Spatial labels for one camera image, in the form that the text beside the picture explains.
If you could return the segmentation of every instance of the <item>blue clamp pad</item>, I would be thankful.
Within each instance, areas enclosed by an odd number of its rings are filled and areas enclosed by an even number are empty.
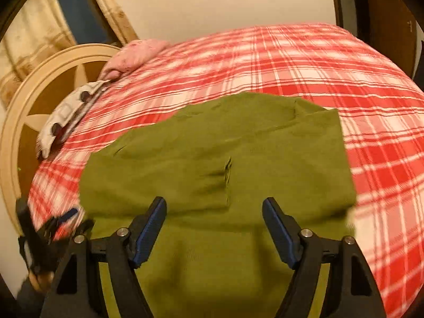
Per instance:
[[[63,214],[57,219],[58,226],[67,222],[70,218],[74,217],[74,215],[76,215],[77,213],[78,213],[77,208],[71,208],[70,210],[68,210],[65,214]]]
[[[295,219],[280,209],[273,197],[262,203],[262,216],[282,262],[296,269],[303,253],[300,226]]]
[[[146,213],[147,221],[135,242],[135,254],[132,259],[135,267],[148,260],[165,221],[166,211],[166,201],[162,197],[156,197]]]

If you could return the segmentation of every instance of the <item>wall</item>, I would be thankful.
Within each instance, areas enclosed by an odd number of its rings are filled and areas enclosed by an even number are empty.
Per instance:
[[[5,110],[0,104],[0,130],[3,127]],[[0,192],[0,273],[13,295],[16,295],[22,281],[27,276],[25,262],[19,254],[18,234],[10,222]]]
[[[185,41],[266,24],[335,24],[333,0],[116,0],[139,38]]]

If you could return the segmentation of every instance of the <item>red plaid bedspread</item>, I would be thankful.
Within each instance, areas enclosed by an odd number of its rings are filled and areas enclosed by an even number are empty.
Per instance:
[[[301,96],[339,110],[358,194],[356,238],[388,317],[400,317],[424,282],[424,94],[336,26],[252,27],[199,38],[114,83],[59,155],[40,165],[29,196],[37,227],[79,206],[90,153],[187,104],[243,91]]]

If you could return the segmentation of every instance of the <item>green fabric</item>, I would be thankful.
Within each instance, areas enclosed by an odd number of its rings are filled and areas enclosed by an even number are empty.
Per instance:
[[[131,130],[92,154],[80,181],[92,237],[128,226],[155,196],[168,216],[137,276],[157,318],[274,316],[293,273],[264,226],[262,201],[273,196],[301,226],[341,238],[356,200],[337,111],[253,93]],[[312,317],[325,284],[326,275]],[[102,285],[118,317],[107,267]]]

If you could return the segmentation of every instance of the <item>wooden headboard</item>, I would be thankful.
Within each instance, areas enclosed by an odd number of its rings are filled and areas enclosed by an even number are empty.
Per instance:
[[[38,131],[55,107],[75,88],[96,81],[105,63],[119,48],[83,44],[67,48],[37,66],[15,93],[0,138],[0,187],[16,230],[15,202],[27,197],[38,168]]]

